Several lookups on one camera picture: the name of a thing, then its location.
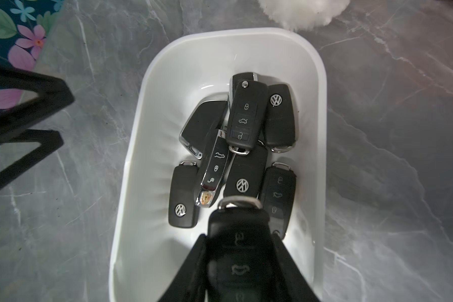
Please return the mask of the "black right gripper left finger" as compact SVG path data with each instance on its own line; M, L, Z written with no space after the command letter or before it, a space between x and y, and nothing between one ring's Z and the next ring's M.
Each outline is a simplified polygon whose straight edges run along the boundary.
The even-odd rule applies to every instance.
M204 302L207 280L206 264L207 237L205 234L201 234L159 301Z

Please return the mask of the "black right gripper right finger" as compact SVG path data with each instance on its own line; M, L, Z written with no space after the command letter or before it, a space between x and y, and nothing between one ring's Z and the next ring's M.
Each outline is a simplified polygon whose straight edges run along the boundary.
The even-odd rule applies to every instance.
M285 301L317 301L319 298L309 286L278 234L271 235L275 262L279 268L279 289Z

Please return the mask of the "black key pair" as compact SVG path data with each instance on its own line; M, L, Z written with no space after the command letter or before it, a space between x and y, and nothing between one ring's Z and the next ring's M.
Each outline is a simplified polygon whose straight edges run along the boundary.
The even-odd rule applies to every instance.
M259 199L269 215L271 233L286 236L293 211L297 176L285 163L274 162L265 170Z
M172 227L192 229L198 222L199 208L193 195L197 173L195 161L182 161L174 168L168 209L168 222Z

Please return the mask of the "black chrome key lowest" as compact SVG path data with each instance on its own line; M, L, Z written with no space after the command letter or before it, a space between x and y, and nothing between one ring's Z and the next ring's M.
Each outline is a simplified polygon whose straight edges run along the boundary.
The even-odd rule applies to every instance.
M210 208L214 205L231 158L226 132L213 129L207 136L206 148L196 176L193 191L196 206Z

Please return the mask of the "black shield-shaped car key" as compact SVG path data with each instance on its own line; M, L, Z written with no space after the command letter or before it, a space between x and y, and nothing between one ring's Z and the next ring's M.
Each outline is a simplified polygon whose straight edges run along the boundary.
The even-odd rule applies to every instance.
M181 130L179 141L198 160L203 157L210 131L223 125L228 107L227 100L204 99L198 103Z

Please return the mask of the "black flip key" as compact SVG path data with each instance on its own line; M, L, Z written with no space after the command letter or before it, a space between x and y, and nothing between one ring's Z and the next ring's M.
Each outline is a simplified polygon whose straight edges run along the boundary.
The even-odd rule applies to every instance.
M235 92L226 131L231 152L246 156L260 136L268 106L268 86L258 81L244 80Z

